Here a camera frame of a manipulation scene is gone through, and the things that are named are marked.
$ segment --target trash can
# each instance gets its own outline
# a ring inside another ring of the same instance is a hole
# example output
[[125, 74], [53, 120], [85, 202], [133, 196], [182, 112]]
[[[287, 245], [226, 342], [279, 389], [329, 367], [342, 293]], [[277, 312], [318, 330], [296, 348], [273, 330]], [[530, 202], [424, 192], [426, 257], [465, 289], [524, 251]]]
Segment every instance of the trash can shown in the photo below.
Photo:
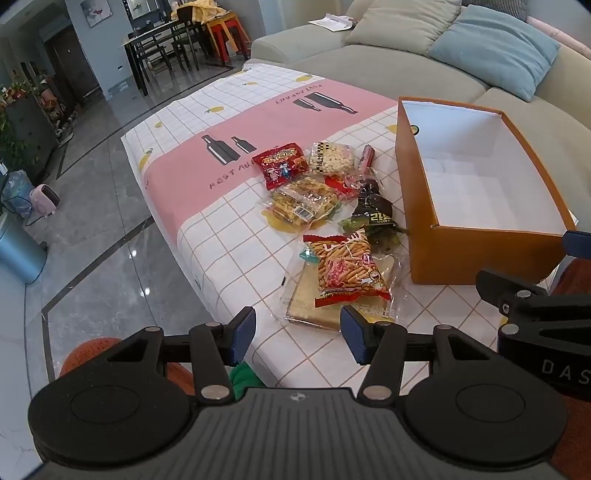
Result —
[[47, 260], [47, 252], [26, 233], [13, 214], [0, 216], [0, 262], [24, 283], [33, 283]]

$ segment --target stick snack bag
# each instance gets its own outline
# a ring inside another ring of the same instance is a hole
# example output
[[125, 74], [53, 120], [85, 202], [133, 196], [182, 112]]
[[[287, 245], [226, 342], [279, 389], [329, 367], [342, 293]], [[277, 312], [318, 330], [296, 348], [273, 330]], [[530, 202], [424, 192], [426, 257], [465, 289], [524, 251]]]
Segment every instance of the stick snack bag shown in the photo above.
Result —
[[320, 296], [316, 298], [316, 307], [355, 301], [364, 295], [391, 299], [371, 256], [364, 229], [349, 236], [304, 235], [303, 239], [319, 259]]

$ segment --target small appliance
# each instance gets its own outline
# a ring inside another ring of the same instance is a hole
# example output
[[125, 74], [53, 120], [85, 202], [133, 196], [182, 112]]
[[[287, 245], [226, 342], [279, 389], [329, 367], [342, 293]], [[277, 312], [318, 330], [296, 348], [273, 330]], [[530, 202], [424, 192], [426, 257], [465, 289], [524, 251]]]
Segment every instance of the small appliance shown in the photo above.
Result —
[[41, 216], [51, 215], [56, 211], [57, 206], [60, 204], [60, 198], [48, 185], [45, 184], [41, 184], [33, 189], [30, 198], [33, 208]]

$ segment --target orange box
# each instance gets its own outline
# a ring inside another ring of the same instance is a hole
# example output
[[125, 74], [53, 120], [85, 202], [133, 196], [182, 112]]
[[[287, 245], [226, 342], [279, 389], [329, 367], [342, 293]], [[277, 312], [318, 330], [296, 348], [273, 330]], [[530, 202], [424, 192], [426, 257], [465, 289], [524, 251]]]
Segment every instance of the orange box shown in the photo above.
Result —
[[503, 112], [400, 98], [396, 158], [413, 282], [474, 285], [494, 268], [538, 283], [564, 258], [573, 218]]

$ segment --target blue pillow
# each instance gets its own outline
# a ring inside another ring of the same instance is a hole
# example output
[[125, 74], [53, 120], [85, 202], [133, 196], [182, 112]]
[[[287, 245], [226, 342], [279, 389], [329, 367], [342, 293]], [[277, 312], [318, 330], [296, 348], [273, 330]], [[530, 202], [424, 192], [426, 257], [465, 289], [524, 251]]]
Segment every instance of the blue pillow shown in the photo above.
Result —
[[490, 8], [469, 5], [427, 55], [529, 102], [560, 43]]

